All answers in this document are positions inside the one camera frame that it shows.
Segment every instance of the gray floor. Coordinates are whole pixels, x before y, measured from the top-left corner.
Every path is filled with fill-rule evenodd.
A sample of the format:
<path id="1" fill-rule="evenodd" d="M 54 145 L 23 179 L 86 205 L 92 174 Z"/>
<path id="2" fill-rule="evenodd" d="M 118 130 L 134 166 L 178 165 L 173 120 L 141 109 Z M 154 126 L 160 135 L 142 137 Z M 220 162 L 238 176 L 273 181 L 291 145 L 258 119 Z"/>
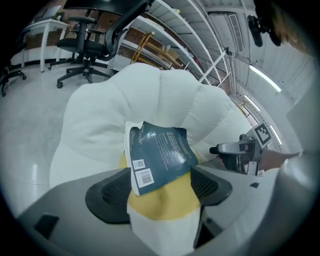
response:
<path id="1" fill-rule="evenodd" d="M 60 141 L 63 116 L 71 94 L 87 80 L 82 75 L 56 87 L 66 68 L 40 72 L 38 65 L 22 69 L 27 79 L 12 78 L 0 97 L 0 184 L 11 212 L 17 217 L 49 189 L 50 164 Z M 93 75 L 93 82 L 104 77 Z"/>

